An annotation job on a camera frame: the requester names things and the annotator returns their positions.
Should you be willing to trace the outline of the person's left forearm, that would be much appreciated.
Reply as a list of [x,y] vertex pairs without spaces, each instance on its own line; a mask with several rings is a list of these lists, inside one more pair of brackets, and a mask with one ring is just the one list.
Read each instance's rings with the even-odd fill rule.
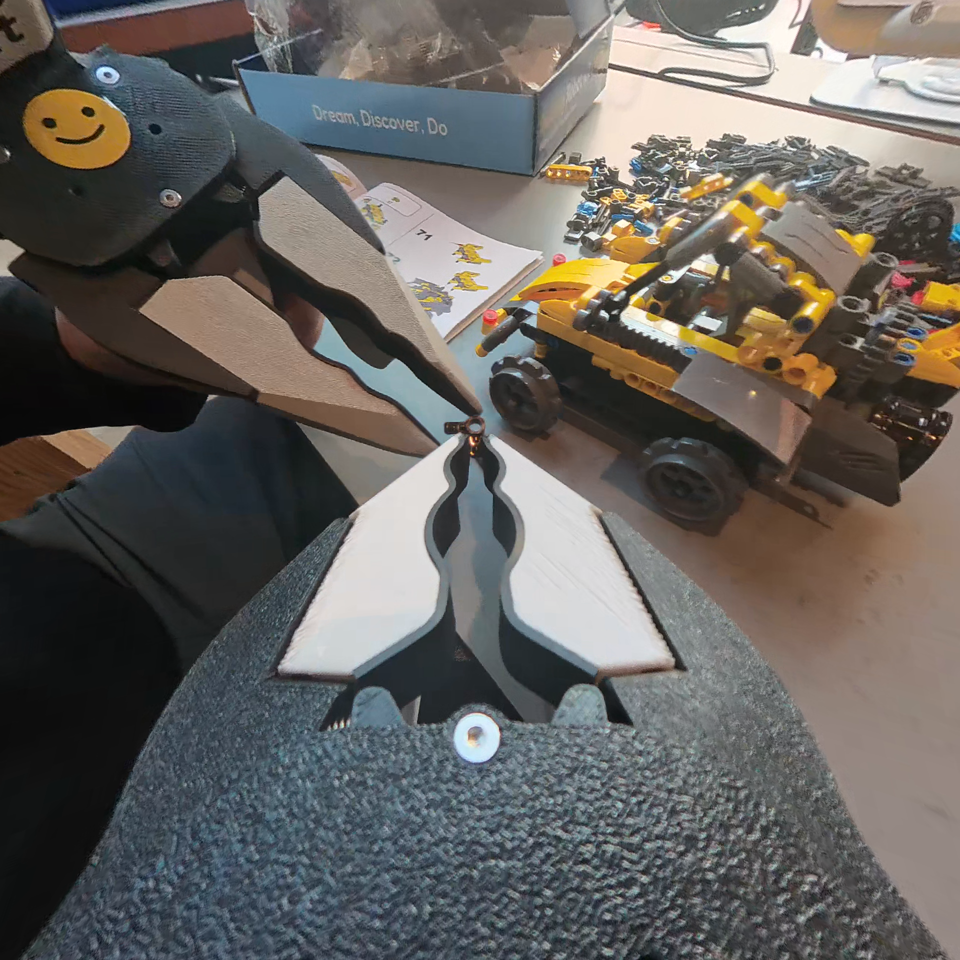
[[86,366],[64,347],[54,307],[27,284],[1,281],[1,445],[99,426],[172,432],[190,426],[207,399]]

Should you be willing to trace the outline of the pile of loose toy bricks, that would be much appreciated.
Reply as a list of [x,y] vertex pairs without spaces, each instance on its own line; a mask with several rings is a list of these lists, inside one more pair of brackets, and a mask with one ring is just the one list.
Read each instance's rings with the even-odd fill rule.
[[874,249],[899,262],[894,288],[916,303],[926,283],[958,286],[958,186],[935,185],[921,167],[872,166],[849,150],[802,136],[759,142],[725,133],[697,146],[688,136],[652,134],[630,149],[624,174],[604,156],[556,154],[555,162],[595,166],[588,183],[571,183],[582,192],[566,221],[564,244],[596,251],[594,241],[619,221],[644,235],[674,217],[695,222],[738,186],[768,174],[794,184],[798,198],[836,229],[872,235]]

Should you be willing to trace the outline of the yellow toy brick vehicle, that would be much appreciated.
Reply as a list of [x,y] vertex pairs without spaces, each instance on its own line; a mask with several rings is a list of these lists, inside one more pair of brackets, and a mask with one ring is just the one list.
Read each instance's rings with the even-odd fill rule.
[[757,174],[702,216],[655,218],[622,191],[613,216],[502,308],[480,357],[513,430],[567,407],[632,442],[643,501],[713,534],[750,488],[819,521],[792,486],[820,481],[886,507],[948,437],[958,396],[958,289],[904,296],[900,263],[834,225],[794,183]]

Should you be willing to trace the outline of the person's black clothing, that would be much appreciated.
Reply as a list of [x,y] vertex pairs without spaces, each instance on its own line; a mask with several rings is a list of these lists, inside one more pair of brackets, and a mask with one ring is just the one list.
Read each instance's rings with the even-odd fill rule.
[[84,870],[198,656],[357,505],[300,426],[243,400],[134,388],[52,411],[133,429],[2,524],[2,958]]

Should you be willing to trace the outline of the wooden post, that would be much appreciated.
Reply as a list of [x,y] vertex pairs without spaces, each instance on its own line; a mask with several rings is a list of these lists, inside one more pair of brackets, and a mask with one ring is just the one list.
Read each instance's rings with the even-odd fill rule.
[[1,522],[96,469],[113,449],[84,429],[21,438],[1,447]]

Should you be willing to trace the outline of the crumpled clear plastic bags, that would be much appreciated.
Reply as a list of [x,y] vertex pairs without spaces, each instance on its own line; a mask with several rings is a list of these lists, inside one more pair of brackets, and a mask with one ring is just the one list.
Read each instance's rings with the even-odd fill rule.
[[275,73],[529,94],[613,15],[604,1],[246,1]]

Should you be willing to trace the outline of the person's left hand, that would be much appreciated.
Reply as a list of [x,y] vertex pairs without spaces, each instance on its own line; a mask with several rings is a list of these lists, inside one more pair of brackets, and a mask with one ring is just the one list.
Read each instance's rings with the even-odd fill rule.
[[[47,290],[44,295],[54,306],[61,342],[83,365],[139,385],[175,386],[205,397],[255,402],[253,390],[241,380],[194,354],[143,316],[139,308],[146,301],[135,306],[120,295],[97,296],[82,286],[56,293]],[[257,297],[280,314],[298,342],[312,353],[326,320],[324,314],[295,294],[288,294],[279,305]]]

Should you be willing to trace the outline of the grey desk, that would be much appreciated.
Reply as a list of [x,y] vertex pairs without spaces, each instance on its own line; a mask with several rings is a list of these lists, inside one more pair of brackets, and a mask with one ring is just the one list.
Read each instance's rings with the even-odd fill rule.
[[[805,94],[836,64],[777,60],[774,89],[760,90],[759,101],[611,69],[562,149],[605,156],[623,171],[631,146],[649,135],[802,136],[958,186],[958,145],[812,112]],[[319,152],[365,186],[402,186],[481,234],[545,256],[563,248],[579,193],[540,177]],[[958,424],[894,508],[811,496],[824,526],[750,490],[716,536],[648,510],[626,452],[576,425],[505,440],[622,517],[739,625],[804,714],[894,885],[958,958]],[[510,677],[499,654],[494,614],[505,557],[486,494],[472,477],[449,554],[457,628],[523,718],[546,719],[547,704]]]

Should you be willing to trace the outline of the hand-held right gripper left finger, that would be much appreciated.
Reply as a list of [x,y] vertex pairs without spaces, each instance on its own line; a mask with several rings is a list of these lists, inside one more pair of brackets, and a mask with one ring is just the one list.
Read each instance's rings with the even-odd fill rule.
[[447,561],[460,532],[468,436],[368,498],[278,661],[278,675],[342,684],[424,684],[459,645]]

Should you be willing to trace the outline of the blue cardboard box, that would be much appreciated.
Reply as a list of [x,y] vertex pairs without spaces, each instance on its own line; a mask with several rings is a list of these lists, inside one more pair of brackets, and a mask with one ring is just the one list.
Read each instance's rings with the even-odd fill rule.
[[606,86],[615,16],[539,92],[503,93],[350,81],[234,62],[250,109],[311,147],[533,176]]

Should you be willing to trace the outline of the toy brick instruction booklet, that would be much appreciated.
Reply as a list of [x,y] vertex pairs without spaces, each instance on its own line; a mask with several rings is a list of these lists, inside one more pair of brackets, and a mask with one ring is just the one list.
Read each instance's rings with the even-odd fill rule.
[[366,188],[339,160],[322,153],[318,159],[354,201],[445,341],[543,264],[541,251],[482,234],[402,186]]

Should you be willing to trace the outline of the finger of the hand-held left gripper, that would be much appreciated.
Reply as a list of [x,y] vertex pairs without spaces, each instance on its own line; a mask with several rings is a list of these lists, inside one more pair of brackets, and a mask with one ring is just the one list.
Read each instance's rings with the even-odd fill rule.
[[347,368],[316,357],[273,307],[222,275],[165,282],[140,313],[253,392],[261,406],[356,442],[424,457],[438,441]]
[[463,414],[482,404],[462,366],[336,178],[281,177],[256,200],[256,241],[294,289],[352,325],[375,354],[396,359]]

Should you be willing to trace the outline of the clipboard with instruction sheet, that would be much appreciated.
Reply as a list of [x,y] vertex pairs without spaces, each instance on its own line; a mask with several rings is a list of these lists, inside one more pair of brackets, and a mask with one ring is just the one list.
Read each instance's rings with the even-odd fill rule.
[[829,47],[857,57],[959,57],[957,1],[812,1]]

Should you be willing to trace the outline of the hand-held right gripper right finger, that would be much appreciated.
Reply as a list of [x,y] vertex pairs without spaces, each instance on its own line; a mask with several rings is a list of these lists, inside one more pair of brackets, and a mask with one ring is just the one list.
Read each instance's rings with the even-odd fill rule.
[[676,659],[588,499],[499,438],[494,505],[508,523],[502,613],[523,641],[585,676],[669,671]]

